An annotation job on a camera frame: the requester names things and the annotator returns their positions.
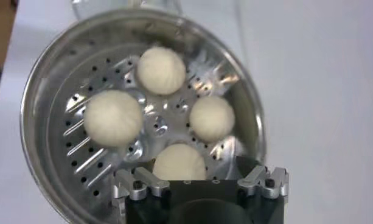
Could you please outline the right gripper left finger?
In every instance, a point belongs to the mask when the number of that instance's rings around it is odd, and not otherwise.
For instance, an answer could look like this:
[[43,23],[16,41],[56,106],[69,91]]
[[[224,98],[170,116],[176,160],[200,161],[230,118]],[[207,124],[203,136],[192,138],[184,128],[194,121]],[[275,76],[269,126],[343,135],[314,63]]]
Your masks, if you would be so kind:
[[170,194],[170,182],[159,179],[144,167],[132,171],[120,169],[111,177],[111,205],[126,213],[125,202],[141,202],[153,196],[164,198]]

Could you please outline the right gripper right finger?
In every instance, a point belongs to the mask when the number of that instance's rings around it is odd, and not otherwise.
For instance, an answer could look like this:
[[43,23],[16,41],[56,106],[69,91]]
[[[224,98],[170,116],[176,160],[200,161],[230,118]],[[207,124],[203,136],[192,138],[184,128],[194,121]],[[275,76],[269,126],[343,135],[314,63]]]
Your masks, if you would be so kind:
[[261,194],[263,198],[269,200],[279,197],[288,200],[289,173],[285,168],[275,167],[270,172],[267,166],[246,156],[236,156],[235,161],[242,174],[242,178],[237,180],[239,200],[245,200],[256,194]]

